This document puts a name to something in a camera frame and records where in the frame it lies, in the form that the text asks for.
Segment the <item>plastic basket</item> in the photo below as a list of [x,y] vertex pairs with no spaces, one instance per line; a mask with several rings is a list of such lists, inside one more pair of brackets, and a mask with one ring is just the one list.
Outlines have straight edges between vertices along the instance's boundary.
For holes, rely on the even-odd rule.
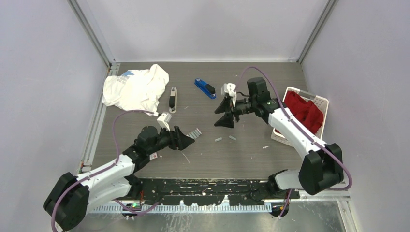
[[[288,87],[286,89],[285,96],[283,97],[283,101],[285,101],[286,94],[288,93],[288,91],[296,92],[297,94],[299,94],[299,96],[301,96],[306,101],[312,100],[313,103],[319,108],[319,110],[322,111],[323,117],[324,117],[323,123],[322,123],[322,126],[319,128],[318,132],[315,134],[316,137],[322,139],[323,128],[324,128],[324,124],[326,122],[326,116],[327,116],[327,108],[329,107],[329,100],[324,97],[320,97],[320,96],[308,93],[306,91],[303,91],[297,88]],[[279,141],[286,145],[292,146],[291,143],[287,139],[285,139],[285,137],[282,134],[277,133],[275,131],[275,128],[273,128],[271,138],[273,140]]]

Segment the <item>gray wooden tabletop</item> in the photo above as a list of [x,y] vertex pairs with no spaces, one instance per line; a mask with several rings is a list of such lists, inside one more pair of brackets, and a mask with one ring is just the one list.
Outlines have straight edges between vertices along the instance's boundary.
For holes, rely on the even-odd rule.
[[[118,74],[131,69],[149,69],[152,64],[121,63]],[[168,72],[170,81],[160,98],[157,111],[161,113],[169,110],[169,93],[171,87],[175,86],[178,89],[177,112],[172,115],[170,126],[179,126],[185,134],[199,128],[203,134],[182,151],[189,161],[181,151],[166,148],[158,152],[158,159],[152,160],[136,174],[138,177],[266,179],[283,169],[300,168],[302,162],[296,151],[272,140],[272,128],[256,115],[241,116],[234,129],[214,127],[214,123],[222,116],[214,114],[222,100],[221,86],[229,82],[237,84],[239,75],[246,66],[255,65],[265,71],[283,97],[288,86],[307,89],[300,64],[164,62],[159,65]],[[247,71],[239,90],[247,93],[246,80],[257,76],[261,76],[257,71]],[[217,98],[210,99],[196,87],[196,78],[212,85],[216,89]],[[115,106],[107,108],[93,168],[115,158],[116,149],[111,127],[114,118],[121,112],[123,111]],[[120,118],[116,124],[120,150],[129,147],[142,127],[148,125],[160,129],[154,116],[131,113]]]

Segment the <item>white scratch on floor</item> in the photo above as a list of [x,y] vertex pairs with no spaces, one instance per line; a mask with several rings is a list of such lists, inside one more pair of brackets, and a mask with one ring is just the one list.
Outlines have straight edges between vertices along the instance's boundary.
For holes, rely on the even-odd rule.
[[185,158],[188,160],[188,163],[190,163],[190,165],[191,165],[191,162],[190,162],[190,160],[188,159],[188,157],[181,151],[181,153],[185,156]]

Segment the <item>red towel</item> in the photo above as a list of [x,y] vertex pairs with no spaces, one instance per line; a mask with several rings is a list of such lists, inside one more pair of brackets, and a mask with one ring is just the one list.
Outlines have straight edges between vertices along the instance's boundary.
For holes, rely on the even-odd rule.
[[313,134],[318,132],[323,123],[323,113],[312,101],[306,102],[297,93],[289,91],[286,94],[285,104],[310,132]]

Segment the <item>white cloth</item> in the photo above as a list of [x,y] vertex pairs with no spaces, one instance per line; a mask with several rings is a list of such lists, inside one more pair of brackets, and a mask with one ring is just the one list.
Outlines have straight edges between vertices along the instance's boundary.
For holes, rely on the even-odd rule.
[[128,70],[121,76],[109,76],[104,82],[102,102],[123,110],[156,112],[158,99],[165,91],[169,75],[158,64],[149,70]]

